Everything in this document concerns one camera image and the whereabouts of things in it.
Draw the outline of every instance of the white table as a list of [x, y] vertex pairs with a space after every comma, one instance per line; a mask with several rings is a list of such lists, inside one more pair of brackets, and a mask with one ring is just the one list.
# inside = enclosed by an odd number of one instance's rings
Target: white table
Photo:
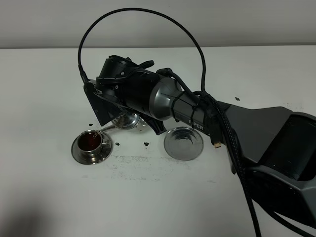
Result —
[[[203, 51], [206, 90], [218, 100], [316, 115], [316, 46]], [[199, 89], [195, 48], [84, 49], [88, 77], [98, 76], [112, 54], [136, 63], [153, 59], [152, 71], [170, 67]], [[76, 49], [0, 50], [0, 73], [0, 226], [31, 206], [46, 220], [45, 237], [254, 236], [226, 149], [215, 150], [204, 135], [203, 153], [188, 162], [170, 158], [165, 134], [149, 128], [110, 132], [120, 146], [98, 165], [72, 158], [76, 136], [100, 127], [82, 89]], [[167, 129], [180, 125], [165, 122]], [[255, 207], [264, 237], [297, 236]]]

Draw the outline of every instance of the white wall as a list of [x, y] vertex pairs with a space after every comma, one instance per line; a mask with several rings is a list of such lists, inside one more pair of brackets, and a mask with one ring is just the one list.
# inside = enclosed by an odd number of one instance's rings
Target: white wall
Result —
[[[77, 47], [99, 16], [123, 7], [167, 14], [202, 46], [316, 42], [316, 0], [1, 0], [0, 47]], [[192, 46], [167, 20], [143, 12], [110, 16], [85, 46]]]

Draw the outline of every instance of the dark liquid drop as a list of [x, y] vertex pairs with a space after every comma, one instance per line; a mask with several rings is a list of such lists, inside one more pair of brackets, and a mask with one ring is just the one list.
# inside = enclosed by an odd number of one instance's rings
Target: dark liquid drop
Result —
[[101, 136], [97, 135], [93, 138], [94, 133], [87, 133], [82, 135], [78, 140], [78, 146], [83, 151], [92, 151], [96, 149], [101, 143]]

